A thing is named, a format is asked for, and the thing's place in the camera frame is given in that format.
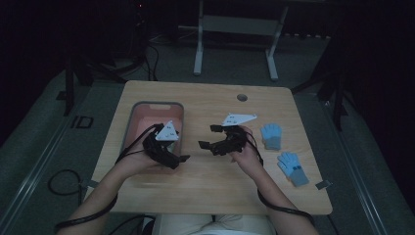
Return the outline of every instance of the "person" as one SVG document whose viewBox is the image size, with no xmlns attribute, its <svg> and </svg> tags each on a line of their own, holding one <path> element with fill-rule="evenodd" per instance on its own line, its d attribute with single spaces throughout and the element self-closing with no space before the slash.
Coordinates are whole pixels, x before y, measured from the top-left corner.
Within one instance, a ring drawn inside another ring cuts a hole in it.
<svg viewBox="0 0 415 235">
<path fill-rule="evenodd" d="M 252 131 L 241 126 L 252 140 Z M 263 198 L 270 204 L 296 210 L 296 206 L 284 195 L 258 160 L 254 147 L 247 143 L 241 153 L 229 153 L 232 162 L 239 165 L 255 183 Z M 157 165 L 143 153 L 129 155 L 119 161 L 104 176 L 82 205 L 69 217 L 76 219 L 99 212 L 109 205 L 123 182 L 143 169 Z M 279 235 L 318 234 L 311 222 L 304 216 L 267 209 L 268 216 L 261 215 L 219 215 L 215 222 L 211 215 L 202 214 L 159 214 L 156 217 L 153 234 L 172 235 Z M 108 214 L 75 226 L 62 228 L 58 234 L 102 234 Z"/>
</svg>

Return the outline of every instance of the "hand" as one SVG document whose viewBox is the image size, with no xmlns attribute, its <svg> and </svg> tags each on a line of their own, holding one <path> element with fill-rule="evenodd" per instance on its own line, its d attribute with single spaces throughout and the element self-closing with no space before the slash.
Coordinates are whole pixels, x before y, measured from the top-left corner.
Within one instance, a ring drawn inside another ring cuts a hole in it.
<svg viewBox="0 0 415 235">
<path fill-rule="evenodd" d="M 121 177 L 126 179 L 139 173 L 145 168 L 158 164 L 159 163 L 150 159 L 145 153 L 137 153 L 124 157 L 114 166 L 114 170 L 116 170 Z"/>
<path fill-rule="evenodd" d="M 245 126 L 241 126 L 241 128 L 249 133 L 247 134 L 247 138 L 252 143 L 254 143 L 252 138 L 253 132 Z M 256 178 L 258 174 L 264 170 L 261 163 L 259 162 L 256 150 L 248 142 L 246 143 L 241 153 L 232 152 L 229 153 L 229 155 L 232 157 L 232 162 L 237 162 L 238 166 L 244 171 L 244 173 L 252 179 Z"/>
</svg>

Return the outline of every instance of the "wooden table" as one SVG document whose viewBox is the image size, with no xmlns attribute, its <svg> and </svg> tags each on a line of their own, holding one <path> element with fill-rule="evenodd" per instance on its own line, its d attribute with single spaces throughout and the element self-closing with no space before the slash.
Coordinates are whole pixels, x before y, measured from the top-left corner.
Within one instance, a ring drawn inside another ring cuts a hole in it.
<svg viewBox="0 0 415 235">
<path fill-rule="evenodd" d="M 245 94 L 241 102 L 237 95 Z M 264 167 L 284 193 L 300 209 L 312 214 L 328 214 L 332 206 L 322 181 L 291 91 L 280 87 L 219 85 L 179 82 L 128 81 L 115 111 L 107 139 L 92 179 L 100 181 L 114 165 L 133 105 L 140 101 L 178 102 L 184 106 L 182 151 L 191 158 L 174 174 L 139 174 L 121 187 L 112 212 L 148 213 L 243 213 L 263 214 L 256 187 L 229 156 L 213 156 L 198 141 L 216 142 L 224 133 L 211 132 L 211 124 L 221 124 L 229 113 L 256 114 L 245 123 L 254 132 Z M 269 122 L 282 129 L 282 150 L 265 150 L 260 128 Z M 310 183 L 299 188 L 288 181 L 277 165 L 282 152 L 299 155 Z"/>
</svg>

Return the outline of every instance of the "table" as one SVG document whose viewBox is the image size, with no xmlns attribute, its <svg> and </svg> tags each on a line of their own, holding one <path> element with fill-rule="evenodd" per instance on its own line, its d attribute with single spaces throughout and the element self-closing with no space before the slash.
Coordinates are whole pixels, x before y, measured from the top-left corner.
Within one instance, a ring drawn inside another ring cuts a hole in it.
<svg viewBox="0 0 415 235">
<path fill-rule="evenodd" d="M 239 94 L 246 95 L 248 100 L 239 101 Z M 224 139 L 223 133 L 211 132 L 209 126 L 221 124 L 228 113 L 257 115 L 257 119 L 246 122 L 245 126 L 254 132 L 265 169 L 300 210 L 312 214 L 332 211 L 326 190 L 315 187 L 322 178 L 293 95 L 281 87 L 128 81 L 93 180 L 100 181 L 114 165 L 131 109 L 140 101 L 178 102 L 184 106 L 181 153 L 191 158 L 174 174 L 139 174 L 129 178 L 119 190 L 112 212 L 265 214 L 254 183 L 237 164 L 230 163 L 229 156 L 213 156 L 199 147 L 200 140 Z M 299 155 L 309 184 L 294 187 L 277 166 L 280 152 L 264 149 L 259 129 L 269 122 L 277 122 L 282 127 L 281 151 Z"/>
<path fill-rule="evenodd" d="M 198 47 L 196 50 L 194 75 L 202 73 L 202 60 L 204 56 L 203 33 L 204 31 L 219 31 L 232 33 L 245 33 L 253 35 L 272 36 L 273 40 L 269 48 L 265 50 L 265 58 L 271 80 L 278 79 L 275 67 L 274 52 L 283 29 L 284 21 L 288 13 L 288 6 L 278 20 L 248 19 L 221 17 L 204 14 L 204 0 L 199 1 L 199 23 L 198 23 Z"/>
</svg>

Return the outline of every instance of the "white triangular marker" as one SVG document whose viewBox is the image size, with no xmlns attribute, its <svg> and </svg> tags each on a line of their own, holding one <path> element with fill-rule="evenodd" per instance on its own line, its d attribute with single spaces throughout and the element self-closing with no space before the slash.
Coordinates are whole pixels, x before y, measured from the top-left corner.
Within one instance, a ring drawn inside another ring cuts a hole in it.
<svg viewBox="0 0 415 235">
<path fill-rule="evenodd" d="M 222 123 L 222 126 L 238 125 L 255 118 L 256 115 L 229 114 L 228 117 L 226 117 L 225 121 Z"/>
<path fill-rule="evenodd" d="M 172 120 L 170 120 L 156 136 L 156 140 L 159 141 L 176 141 L 178 139 L 179 136 L 176 133 L 176 129 L 174 129 Z"/>
</svg>

